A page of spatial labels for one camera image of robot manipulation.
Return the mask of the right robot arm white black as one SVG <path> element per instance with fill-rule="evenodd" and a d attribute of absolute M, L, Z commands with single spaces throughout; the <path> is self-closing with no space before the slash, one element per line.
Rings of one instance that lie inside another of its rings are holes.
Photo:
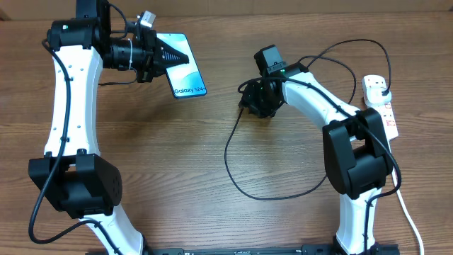
<path fill-rule="evenodd" d="M 399 254 L 395 244 L 373 236 L 377 199 L 397 167 L 380 114 L 360 110 L 322 87 L 301 63 L 288 64 L 275 45 L 254 55 L 260 76 L 238 88 L 241 109 L 273 117 L 284 103 L 322 131 L 326 177 L 340 195 L 340 224 L 330 244 L 304 244 L 303 254 Z"/>

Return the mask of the blue Samsung Galaxy smartphone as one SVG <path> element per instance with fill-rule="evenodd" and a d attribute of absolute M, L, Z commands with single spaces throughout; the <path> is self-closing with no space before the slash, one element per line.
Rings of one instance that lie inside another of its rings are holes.
<path fill-rule="evenodd" d="M 189 63 L 169 67 L 166 76 L 176 99 L 205 96 L 207 89 L 185 34 L 158 33 L 157 38 L 188 56 Z"/>

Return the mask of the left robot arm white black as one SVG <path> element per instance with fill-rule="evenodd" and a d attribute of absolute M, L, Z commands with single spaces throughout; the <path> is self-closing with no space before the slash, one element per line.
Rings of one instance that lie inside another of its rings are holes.
<path fill-rule="evenodd" d="M 149 12 L 113 31 L 112 9 L 107 1 L 78 1 L 74 18 L 48 30 L 42 45 L 55 66 L 52 125 L 44 155 L 29 161 L 28 174 L 39 200 L 89 227 L 106 254 L 150 254 L 121 206 L 120 172 L 98 147 L 99 79 L 104 69 L 132 70 L 139 83 L 166 75 L 175 85 L 195 58 L 184 34 L 157 33 Z"/>

